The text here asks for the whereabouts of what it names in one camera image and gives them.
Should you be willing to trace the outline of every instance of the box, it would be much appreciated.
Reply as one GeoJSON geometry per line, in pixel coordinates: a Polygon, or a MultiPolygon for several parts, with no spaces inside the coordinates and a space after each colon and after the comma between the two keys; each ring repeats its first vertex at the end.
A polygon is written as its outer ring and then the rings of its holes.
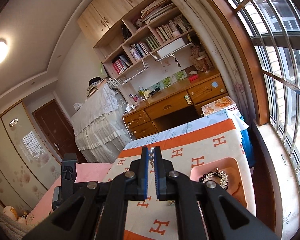
{"type": "Polygon", "coordinates": [[[221,109],[228,109],[238,117],[241,117],[241,114],[237,108],[236,103],[229,96],[225,96],[216,101],[213,101],[210,104],[206,104],[205,106],[201,107],[201,109],[203,112],[203,116],[207,116],[209,114],[215,113],[221,109]]]}
{"type": "Polygon", "coordinates": [[[158,55],[159,55],[160,58],[163,58],[163,57],[171,54],[175,50],[180,49],[184,45],[185,45],[185,42],[183,41],[183,39],[179,38],[179,39],[171,42],[167,46],[164,46],[162,49],[159,49],[157,51],[157,53],[158,53],[158,55]]]}

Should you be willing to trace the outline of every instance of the white curtain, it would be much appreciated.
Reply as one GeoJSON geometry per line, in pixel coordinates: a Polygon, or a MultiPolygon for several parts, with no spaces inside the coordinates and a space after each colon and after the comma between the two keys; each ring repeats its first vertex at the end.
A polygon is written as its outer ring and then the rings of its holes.
{"type": "MultiPolygon", "coordinates": [[[[237,103],[241,114],[245,121],[250,123],[254,116],[250,117],[250,113],[254,113],[253,105],[247,103],[246,91],[242,82],[242,75],[234,59],[234,55],[223,37],[222,32],[218,28],[216,17],[207,10],[206,0],[172,0],[181,10],[182,14],[187,18],[189,23],[195,29],[197,35],[202,41],[203,46],[210,55],[215,67],[221,73],[223,81],[227,87],[229,96],[237,103]]],[[[242,64],[240,58],[236,57],[238,64],[242,64]]]]}

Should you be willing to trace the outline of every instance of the white wire basket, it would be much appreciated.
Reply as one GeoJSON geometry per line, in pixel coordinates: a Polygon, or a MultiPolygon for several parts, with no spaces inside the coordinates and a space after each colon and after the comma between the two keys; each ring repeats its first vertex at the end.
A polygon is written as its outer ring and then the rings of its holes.
{"type": "Polygon", "coordinates": [[[141,74],[143,71],[147,70],[149,68],[149,65],[146,61],[144,61],[143,59],[142,63],[143,63],[143,69],[141,71],[139,71],[137,74],[135,74],[133,77],[127,78],[127,77],[122,77],[119,79],[115,79],[115,81],[119,84],[119,86],[124,85],[125,83],[128,83],[131,79],[133,79],[135,76],[138,76],[139,74],[141,74]]]}

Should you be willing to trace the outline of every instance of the white storage box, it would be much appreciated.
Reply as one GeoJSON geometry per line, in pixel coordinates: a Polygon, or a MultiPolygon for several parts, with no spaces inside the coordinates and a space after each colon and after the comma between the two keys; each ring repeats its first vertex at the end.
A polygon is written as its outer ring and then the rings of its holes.
{"type": "Polygon", "coordinates": [[[157,51],[157,53],[160,58],[163,58],[163,57],[171,54],[175,50],[180,49],[182,46],[185,46],[185,42],[183,41],[182,38],[179,38],[179,39],[171,42],[167,46],[163,47],[162,49],[159,49],[157,51]]]}

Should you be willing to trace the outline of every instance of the table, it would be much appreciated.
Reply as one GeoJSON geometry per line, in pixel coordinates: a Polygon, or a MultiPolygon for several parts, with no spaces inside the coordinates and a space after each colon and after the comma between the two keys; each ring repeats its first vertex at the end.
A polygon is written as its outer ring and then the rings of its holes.
{"type": "MultiPolygon", "coordinates": [[[[111,181],[127,171],[131,161],[140,158],[142,146],[160,146],[162,157],[172,161],[174,169],[187,176],[190,176],[193,167],[233,157],[237,160],[242,176],[247,209],[256,215],[252,178],[241,137],[227,111],[221,110],[128,143],[103,181],[111,181]]],[[[154,169],[150,164],[147,199],[143,202],[129,202],[124,239],[178,239],[175,207],[156,199],[154,169]]]]}

